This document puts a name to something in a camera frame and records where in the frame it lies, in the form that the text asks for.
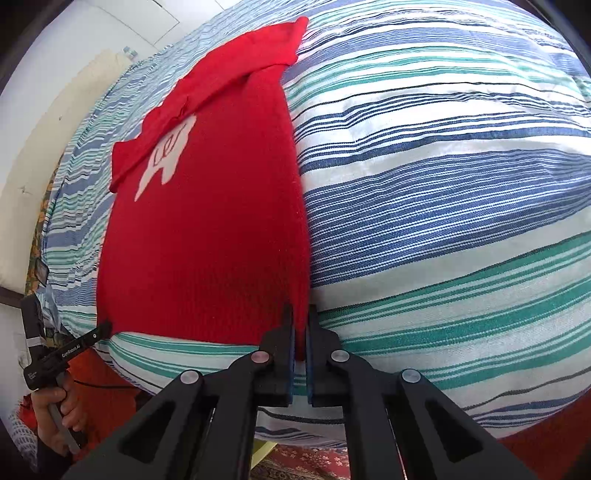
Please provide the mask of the person left hand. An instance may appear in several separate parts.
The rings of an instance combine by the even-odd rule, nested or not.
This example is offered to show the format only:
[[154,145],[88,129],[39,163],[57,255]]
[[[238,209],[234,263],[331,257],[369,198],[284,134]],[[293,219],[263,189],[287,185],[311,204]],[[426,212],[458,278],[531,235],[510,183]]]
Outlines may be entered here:
[[70,373],[64,373],[58,386],[34,391],[31,399],[41,442],[61,456],[77,454],[72,431],[84,429],[87,415]]

